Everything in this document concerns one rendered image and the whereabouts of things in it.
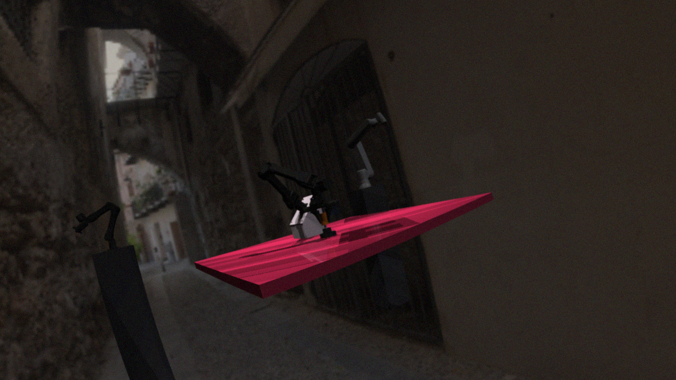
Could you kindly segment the orange knob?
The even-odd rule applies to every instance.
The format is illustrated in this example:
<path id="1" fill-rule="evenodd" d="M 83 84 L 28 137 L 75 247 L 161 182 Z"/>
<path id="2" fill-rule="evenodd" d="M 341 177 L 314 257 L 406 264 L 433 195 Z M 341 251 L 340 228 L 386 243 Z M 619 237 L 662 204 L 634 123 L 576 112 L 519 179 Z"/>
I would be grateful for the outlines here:
<path id="1" fill-rule="evenodd" d="M 319 214 L 319 217 L 320 217 L 320 221 L 321 221 L 321 226 L 329 224 L 329 222 L 327 220 L 326 213 Z"/>

